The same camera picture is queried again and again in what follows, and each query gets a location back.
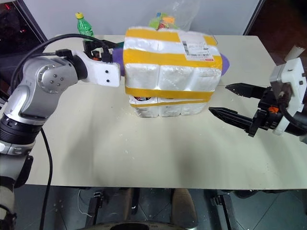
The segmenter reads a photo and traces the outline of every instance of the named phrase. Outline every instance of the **black cable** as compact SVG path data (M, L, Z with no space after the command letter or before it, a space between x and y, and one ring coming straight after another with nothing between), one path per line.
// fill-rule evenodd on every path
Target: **black cable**
M55 42L55 41L59 41L65 38L70 38L70 37L79 37L79 38L84 38L84 39L88 39L88 40L92 40L92 41L96 41L99 42L101 44L102 48L108 48L108 46L101 40L94 38L94 37L90 37L90 36L86 36L86 35L82 35L82 34L64 34L64 35L59 35L56 37L53 37L45 42L43 42L42 44L39 44L37 47L35 47L34 49L30 50L24 57L23 59L18 63L17 67L15 68L13 75L12 75L12 79L11 79L11 92L13 93L13 91L16 89L17 87L17 79L18 79L18 72L20 70L20 68L22 67L22 65L25 63L25 61L27 61L27 59L32 56L37 50L44 48L45 46Z
M48 195L49 195L50 184L51 184L51 179L52 179L53 165L52 165L52 157L51 157L49 144L48 144L47 137L45 135L43 128L40 130L40 132L42 133L42 136L43 136L43 139L44 139L44 142L45 142L45 145L46 145L47 153L48 153L48 158L49 158L49 178L48 178L47 188L46 188L46 191L45 191L45 197L44 197L43 208L42 208L42 213L41 213L41 217L40 217L40 224L39 224L39 230L43 230L46 208L47 208Z
M286 104L284 103L281 103L279 105L279 110L280 112L282 113L282 115L292 124L294 125L295 127L299 128L299 129L302 129L304 131L307 131L307 124L304 124L298 120L296 120L294 117L292 117L287 108L286 108Z

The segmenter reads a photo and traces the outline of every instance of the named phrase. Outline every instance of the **toilet paper package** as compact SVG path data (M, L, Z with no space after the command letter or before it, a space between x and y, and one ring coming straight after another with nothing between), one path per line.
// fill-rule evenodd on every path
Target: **toilet paper package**
M132 27L123 61L133 96L209 101L222 73L215 39L191 31Z
M129 96L129 103L139 117L158 116L158 99L156 97L136 98Z
M140 98L129 96L129 103L139 117L194 115L206 106L204 100Z

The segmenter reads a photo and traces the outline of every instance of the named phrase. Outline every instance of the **table surface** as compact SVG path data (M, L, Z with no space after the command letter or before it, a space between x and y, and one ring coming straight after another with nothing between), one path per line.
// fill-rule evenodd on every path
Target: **table surface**
M121 42L122 35L104 39ZM230 61L212 99L252 117L257 99L236 96L225 85L269 85L275 64L255 36L216 36ZM49 45L82 49L70 38ZM119 88L80 82L69 87L44 126L53 157L52 185L184 187L203 189L307 188L307 145L290 134L259 130L254 138L208 109L198 115L138 118ZM46 184L47 152L36 138L28 184Z

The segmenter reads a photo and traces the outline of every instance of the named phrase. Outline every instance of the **floor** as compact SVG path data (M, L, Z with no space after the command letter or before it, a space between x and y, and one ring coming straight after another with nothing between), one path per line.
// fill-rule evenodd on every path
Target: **floor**
M40 213L45 186L24 185L16 193L16 230L39 229ZM87 211L90 198L98 189L86 188L80 192L80 209ZM221 219L211 211L211 203L205 199L207 190L190 189L190 194L198 214L199 230L226 229L223 209L218 207ZM78 188L52 186L50 190L46 230L75 230L83 228L86 215L78 211ZM307 229L307 216L303 212L302 191L286 191L279 194L257 192L247 199L237 198L231 193L239 230L303 230ZM131 220L152 220L170 222L171 189L142 188L139 209ZM106 203L99 210L97 223L106 219Z

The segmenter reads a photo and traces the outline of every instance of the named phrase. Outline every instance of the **green bottle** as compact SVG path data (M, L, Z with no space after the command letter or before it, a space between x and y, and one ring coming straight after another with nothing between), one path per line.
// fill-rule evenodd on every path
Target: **green bottle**
M87 36L94 37L92 26L84 19L83 13L77 12L76 18L78 19L77 28L78 28L79 33L81 35L87 35Z

